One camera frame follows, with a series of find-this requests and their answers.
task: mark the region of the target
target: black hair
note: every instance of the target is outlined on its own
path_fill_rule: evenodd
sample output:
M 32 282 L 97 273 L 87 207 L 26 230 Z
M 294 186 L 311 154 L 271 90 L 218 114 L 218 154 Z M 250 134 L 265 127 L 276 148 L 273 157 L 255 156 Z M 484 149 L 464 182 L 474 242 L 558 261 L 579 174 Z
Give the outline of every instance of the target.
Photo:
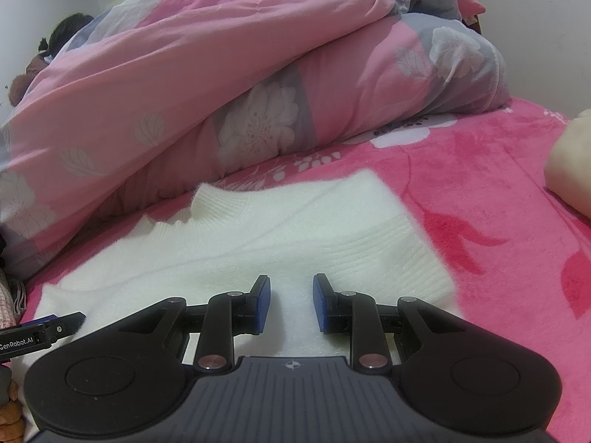
M 40 57 L 45 58 L 47 56 L 55 57 L 61 47 L 63 47 L 70 38 L 78 33 L 79 30 L 84 28 L 92 21 L 92 17 L 89 14 L 75 13 L 69 17 L 64 18 L 59 25 L 55 27 L 55 30 L 49 37 L 49 43 L 45 38 L 42 38 L 39 43 L 39 54 Z

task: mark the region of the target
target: silver screw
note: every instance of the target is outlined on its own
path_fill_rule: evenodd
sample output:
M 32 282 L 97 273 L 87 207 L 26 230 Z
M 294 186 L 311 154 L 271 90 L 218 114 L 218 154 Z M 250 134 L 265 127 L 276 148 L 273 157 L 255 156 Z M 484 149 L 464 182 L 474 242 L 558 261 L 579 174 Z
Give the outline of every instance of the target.
M 197 360 L 197 364 L 205 370 L 219 370 L 227 363 L 222 355 L 205 355 Z
M 364 368 L 383 368 L 388 364 L 388 358 L 378 353 L 368 353 L 359 357 L 359 363 Z

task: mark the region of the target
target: ribbed hem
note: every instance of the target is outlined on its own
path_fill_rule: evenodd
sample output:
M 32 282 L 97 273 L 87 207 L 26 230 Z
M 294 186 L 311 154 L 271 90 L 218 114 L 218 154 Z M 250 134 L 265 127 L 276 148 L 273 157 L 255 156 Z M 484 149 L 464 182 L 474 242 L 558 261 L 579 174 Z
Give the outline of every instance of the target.
M 206 225 L 235 222 L 250 200 L 250 193 L 201 185 L 191 203 L 191 218 Z

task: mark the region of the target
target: crosshair logo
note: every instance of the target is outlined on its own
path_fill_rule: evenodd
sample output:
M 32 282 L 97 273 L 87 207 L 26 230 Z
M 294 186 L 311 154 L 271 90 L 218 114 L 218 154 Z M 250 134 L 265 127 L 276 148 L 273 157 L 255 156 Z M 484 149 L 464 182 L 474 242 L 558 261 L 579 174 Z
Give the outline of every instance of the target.
M 290 360 L 286 363 L 286 368 L 289 368 L 291 371 L 297 370 L 301 366 L 301 363 L 296 360 Z

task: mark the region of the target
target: white sweater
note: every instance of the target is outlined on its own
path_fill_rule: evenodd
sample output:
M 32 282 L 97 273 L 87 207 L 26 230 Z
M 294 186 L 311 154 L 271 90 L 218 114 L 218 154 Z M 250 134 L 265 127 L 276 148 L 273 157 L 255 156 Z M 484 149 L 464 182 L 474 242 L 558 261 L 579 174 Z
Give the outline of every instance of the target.
M 312 277 L 325 273 L 336 291 L 378 303 L 408 295 L 449 305 L 453 284 L 420 232 L 369 171 L 260 192 L 202 185 L 190 212 L 172 224 L 144 217 L 129 236 L 46 286 L 35 317 L 82 311 L 80 337 L 171 296 L 195 305 L 249 291 L 266 274 L 272 296 L 264 333 L 236 337 L 236 355 L 347 355 L 346 339 L 318 330 Z M 16 374 L 41 353 L 13 362 Z

